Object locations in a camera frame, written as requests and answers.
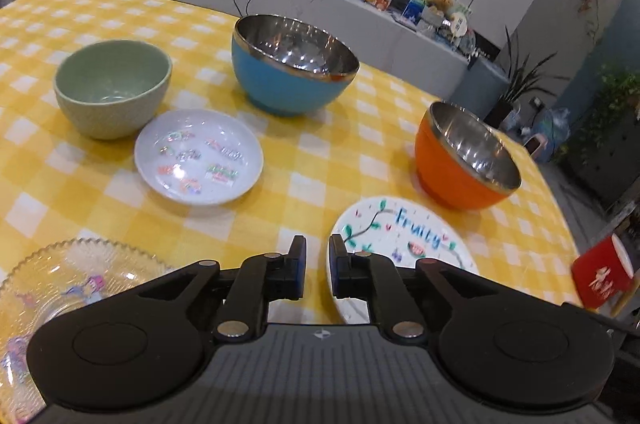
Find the table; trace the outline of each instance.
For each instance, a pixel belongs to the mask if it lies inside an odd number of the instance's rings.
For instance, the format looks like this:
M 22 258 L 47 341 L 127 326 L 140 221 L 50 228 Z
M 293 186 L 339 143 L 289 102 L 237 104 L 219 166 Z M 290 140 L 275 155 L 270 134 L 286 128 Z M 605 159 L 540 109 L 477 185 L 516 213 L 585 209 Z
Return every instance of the table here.
M 477 213 L 450 211 L 420 190 L 413 142 L 434 97 L 362 65 L 325 110 L 271 117 L 235 80 L 235 18 L 169 0 L 17 0 L 0 10 L 0 267 L 72 237 L 126 242 L 172 266 L 212 258 L 223 268 L 307 239 L 305 295 L 272 320 L 337 323 L 326 283 L 335 220 L 362 197 L 408 198 L 432 209 L 466 241 L 480 273 L 554 303 L 578 303 L 568 267 L 577 251 L 549 188 L 526 151 L 504 137 L 522 174 L 509 200 Z M 52 91 L 57 65 L 100 39 L 143 39 L 170 54 L 161 109 L 213 108 L 244 121 L 264 151 L 264 171 L 243 197 L 193 208 L 139 178 L 134 137 L 100 142 L 77 133 Z

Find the glass plate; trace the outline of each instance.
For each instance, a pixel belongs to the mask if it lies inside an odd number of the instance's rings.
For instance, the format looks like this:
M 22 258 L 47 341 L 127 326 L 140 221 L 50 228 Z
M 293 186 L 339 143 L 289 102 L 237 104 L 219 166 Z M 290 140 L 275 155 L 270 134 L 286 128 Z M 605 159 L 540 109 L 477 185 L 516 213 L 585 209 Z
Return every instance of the glass plate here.
M 0 287 L 0 420 L 23 424 L 44 406 L 26 362 L 39 327 L 169 270 L 134 247 L 91 238 L 49 245 L 20 262 Z

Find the metal screw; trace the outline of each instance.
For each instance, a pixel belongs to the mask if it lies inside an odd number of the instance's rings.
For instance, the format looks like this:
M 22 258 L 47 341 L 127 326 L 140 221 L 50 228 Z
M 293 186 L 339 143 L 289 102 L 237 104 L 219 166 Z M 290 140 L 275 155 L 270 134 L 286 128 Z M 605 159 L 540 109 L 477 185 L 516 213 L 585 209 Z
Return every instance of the metal screw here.
M 228 338 L 239 338 L 249 331 L 249 327 L 242 321 L 225 321 L 218 325 L 218 333 Z
M 424 328 L 420 323 L 413 321 L 402 321 L 394 325 L 393 331 L 401 338 L 417 338 L 424 333 Z

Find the gray ribbed panel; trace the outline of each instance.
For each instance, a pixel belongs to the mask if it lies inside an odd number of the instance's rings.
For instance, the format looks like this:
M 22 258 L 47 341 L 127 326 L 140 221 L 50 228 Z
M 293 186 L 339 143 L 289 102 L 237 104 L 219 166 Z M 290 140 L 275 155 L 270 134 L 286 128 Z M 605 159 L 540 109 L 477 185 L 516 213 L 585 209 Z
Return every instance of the gray ribbed panel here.
M 33 424 L 608 424 L 587 406 L 511 415 L 469 399 L 426 350 L 377 328 L 270 325 L 254 343 L 223 346 L 202 376 L 160 404 L 117 415 L 51 407 Z

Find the plate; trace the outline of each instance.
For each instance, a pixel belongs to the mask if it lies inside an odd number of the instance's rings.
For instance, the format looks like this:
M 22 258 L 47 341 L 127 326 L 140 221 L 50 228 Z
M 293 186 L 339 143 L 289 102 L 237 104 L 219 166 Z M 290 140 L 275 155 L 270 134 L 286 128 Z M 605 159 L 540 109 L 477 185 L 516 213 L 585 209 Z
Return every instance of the plate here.
M 44 406 L 26 362 L 38 328 L 166 272 L 154 256 L 100 239 L 49 245 L 14 268 L 0 287 L 0 420 L 22 424 Z
M 260 142 L 241 121 L 219 111 L 168 111 L 140 132 L 138 172 L 164 197 L 188 205 L 234 200 L 260 177 Z
M 478 274 L 478 267 L 464 241 L 449 224 L 429 209 L 402 198 L 365 198 L 348 208 L 331 234 L 340 234 L 348 252 L 361 250 L 391 258 L 397 267 L 415 267 L 420 258 L 435 258 Z M 331 289 L 329 251 L 326 277 Z M 337 299 L 335 306 L 346 323 L 369 323 L 366 302 Z

